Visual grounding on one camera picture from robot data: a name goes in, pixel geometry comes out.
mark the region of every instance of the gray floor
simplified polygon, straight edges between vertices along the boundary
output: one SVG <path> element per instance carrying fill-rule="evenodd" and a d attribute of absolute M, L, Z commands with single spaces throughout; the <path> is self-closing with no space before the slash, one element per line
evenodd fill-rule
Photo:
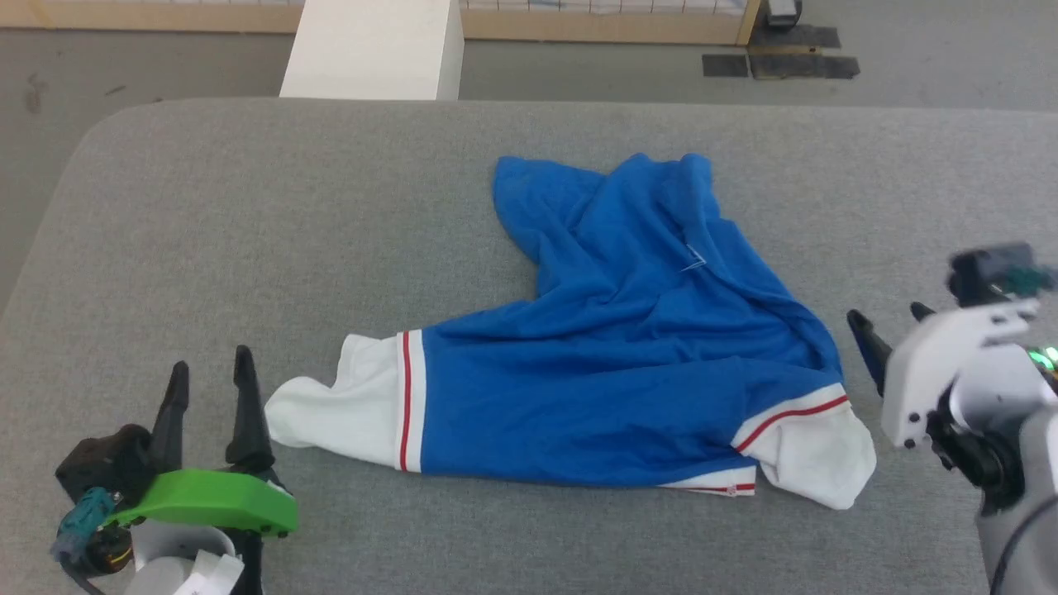
<path fill-rule="evenodd" d="M 683 46 L 469 42 L 461 98 L 1058 109 L 1056 0 L 805 0 L 852 82 L 704 78 Z M 0 307 L 62 166 L 118 109 L 275 95 L 290 36 L 0 31 Z"/>

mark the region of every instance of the green plastic part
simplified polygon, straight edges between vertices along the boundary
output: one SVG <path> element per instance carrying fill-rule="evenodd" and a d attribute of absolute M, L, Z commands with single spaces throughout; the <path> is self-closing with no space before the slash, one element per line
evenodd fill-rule
<path fill-rule="evenodd" d="M 253 475 L 180 469 L 154 477 L 138 506 L 108 522 L 129 525 L 139 518 L 274 536 L 297 529 L 297 502 Z"/>

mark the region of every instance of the teal connector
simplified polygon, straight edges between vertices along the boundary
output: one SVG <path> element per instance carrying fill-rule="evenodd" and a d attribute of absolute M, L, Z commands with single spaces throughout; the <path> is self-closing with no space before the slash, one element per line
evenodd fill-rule
<path fill-rule="evenodd" d="M 51 547 L 52 558 L 60 562 L 68 558 L 77 562 L 85 554 L 88 540 L 114 511 L 114 499 L 103 488 L 92 488 L 80 497 L 73 510 L 62 518 L 59 534 Z"/>

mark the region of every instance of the black cable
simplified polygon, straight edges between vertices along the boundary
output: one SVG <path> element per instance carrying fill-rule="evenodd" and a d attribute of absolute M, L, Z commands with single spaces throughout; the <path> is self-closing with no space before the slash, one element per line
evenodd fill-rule
<path fill-rule="evenodd" d="M 1024 537 L 1028 527 L 1033 525 L 1036 521 L 1040 519 L 1045 512 L 1058 505 L 1058 495 L 1052 495 L 1051 498 L 1044 500 L 1037 506 L 1018 528 L 1014 529 L 1010 534 L 1010 539 L 1006 541 L 1006 545 L 1003 546 L 1003 552 L 999 555 L 999 561 L 996 562 L 996 572 L 992 573 L 991 587 L 988 589 L 989 595 L 999 595 L 1000 585 L 1003 583 L 1003 579 L 1006 578 L 1006 569 L 1010 565 L 1010 558 L 1014 557 L 1014 551 Z"/>
<path fill-rule="evenodd" d="M 69 554 L 59 555 L 59 564 L 62 566 L 62 572 L 72 578 L 73 581 L 77 583 L 77 587 L 80 587 L 85 593 L 88 593 L 88 595 L 107 595 L 103 591 L 99 591 L 97 587 L 89 582 L 88 577 L 80 574 L 80 572 L 73 566 L 73 563 L 70 562 Z"/>

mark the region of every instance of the padded table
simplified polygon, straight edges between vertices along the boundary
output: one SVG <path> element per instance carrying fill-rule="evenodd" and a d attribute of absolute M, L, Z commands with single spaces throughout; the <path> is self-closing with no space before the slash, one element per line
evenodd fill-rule
<path fill-rule="evenodd" d="M 504 155 L 608 170 L 713 161 L 715 193 L 827 324 L 878 468 L 856 505 L 422 476 L 276 446 L 300 529 L 272 594 L 984 593 L 979 495 L 884 441 L 849 308 L 897 340 L 949 307 L 947 257 L 1058 252 L 1058 116 L 1028 112 L 200 100 L 133 108 L 81 142 L 0 320 L 0 594 L 77 593 L 48 557 L 83 437 L 150 427 L 185 359 L 184 462 L 220 467 L 235 346 L 266 395 L 333 379 L 342 339 L 532 295 L 491 202 Z M 1058 338 L 1047 310 L 1033 339 Z M 121 593 L 131 570 L 96 583 Z"/>

